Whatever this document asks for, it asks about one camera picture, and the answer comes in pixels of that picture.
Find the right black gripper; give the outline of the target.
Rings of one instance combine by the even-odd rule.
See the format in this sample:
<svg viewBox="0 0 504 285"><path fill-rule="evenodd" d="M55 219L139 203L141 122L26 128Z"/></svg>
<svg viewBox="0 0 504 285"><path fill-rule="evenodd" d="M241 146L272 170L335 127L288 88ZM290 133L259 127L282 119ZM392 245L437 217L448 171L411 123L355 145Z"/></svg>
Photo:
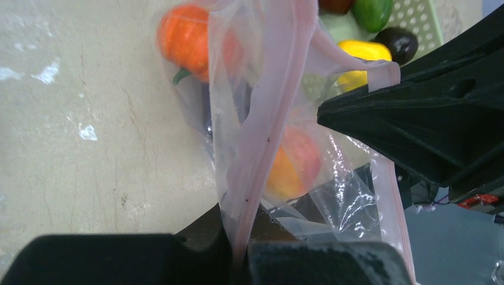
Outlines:
<svg viewBox="0 0 504 285"><path fill-rule="evenodd" d="M396 86L325 101L318 123L395 162L403 208L452 204L438 186L497 189L455 205L503 216L503 8L401 73Z"/></svg>

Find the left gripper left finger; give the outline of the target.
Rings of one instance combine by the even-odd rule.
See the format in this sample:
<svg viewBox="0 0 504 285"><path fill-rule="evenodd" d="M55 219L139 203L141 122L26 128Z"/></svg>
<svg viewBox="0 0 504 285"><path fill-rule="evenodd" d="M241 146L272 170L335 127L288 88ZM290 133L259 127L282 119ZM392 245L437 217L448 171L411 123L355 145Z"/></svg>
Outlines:
<svg viewBox="0 0 504 285"><path fill-rule="evenodd" d="M43 235L2 284L229 284L231 249L218 206L176 234Z"/></svg>

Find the toy peach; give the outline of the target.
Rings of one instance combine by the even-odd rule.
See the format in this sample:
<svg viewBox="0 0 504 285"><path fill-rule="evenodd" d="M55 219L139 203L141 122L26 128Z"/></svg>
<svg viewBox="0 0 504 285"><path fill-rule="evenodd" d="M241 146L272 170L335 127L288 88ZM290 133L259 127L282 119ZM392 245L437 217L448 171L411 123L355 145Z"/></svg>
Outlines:
<svg viewBox="0 0 504 285"><path fill-rule="evenodd" d="M297 199L314 185L322 159L316 142L302 129L288 126L273 162L266 193L282 201Z"/></svg>

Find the orange toy pumpkin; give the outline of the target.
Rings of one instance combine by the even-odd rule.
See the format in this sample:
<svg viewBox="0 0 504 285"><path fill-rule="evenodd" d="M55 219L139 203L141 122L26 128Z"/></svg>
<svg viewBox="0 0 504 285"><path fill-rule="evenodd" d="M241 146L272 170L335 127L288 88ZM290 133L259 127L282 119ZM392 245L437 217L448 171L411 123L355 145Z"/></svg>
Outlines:
<svg viewBox="0 0 504 285"><path fill-rule="evenodd" d="M172 78L173 85L189 76L209 82L209 17L206 7L186 3L174 6L161 18L156 45L160 54L179 68ZM231 27L223 33L219 54L230 74L245 71L244 47Z"/></svg>

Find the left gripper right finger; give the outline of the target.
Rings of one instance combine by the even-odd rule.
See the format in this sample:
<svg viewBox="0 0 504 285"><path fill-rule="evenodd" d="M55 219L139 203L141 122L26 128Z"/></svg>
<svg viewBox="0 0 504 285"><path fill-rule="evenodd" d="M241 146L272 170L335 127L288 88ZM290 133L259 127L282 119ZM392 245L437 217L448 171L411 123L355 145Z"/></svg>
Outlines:
<svg viewBox="0 0 504 285"><path fill-rule="evenodd" d="M399 252L383 242L302 242L259 207L246 284L412 284Z"/></svg>

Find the clear zip top bag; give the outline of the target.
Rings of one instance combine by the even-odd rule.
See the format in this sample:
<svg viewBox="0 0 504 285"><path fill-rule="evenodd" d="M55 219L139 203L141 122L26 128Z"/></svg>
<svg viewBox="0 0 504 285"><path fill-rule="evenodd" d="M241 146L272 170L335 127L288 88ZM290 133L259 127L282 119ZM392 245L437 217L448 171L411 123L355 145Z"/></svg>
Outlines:
<svg viewBox="0 0 504 285"><path fill-rule="evenodd" d="M268 195L267 180L286 128L302 129L316 143L327 137L314 118L294 118L301 112L298 105L304 75L330 77L347 71L368 71L371 89L378 90L398 83L399 67L382 59L358 59L343 51L320 22L316 1L179 4L186 3L210 10L208 84L212 111L217 111L221 97L235 89L232 80L246 80L252 88L247 118L227 137L218 137L217 115L212 115L219 205L232 248L232 278L239 283L244 277L253 222L260 201ZM238 75L229 73L219 54L223 33L229 27L238 33L244 47L245 71Z"/></svg>

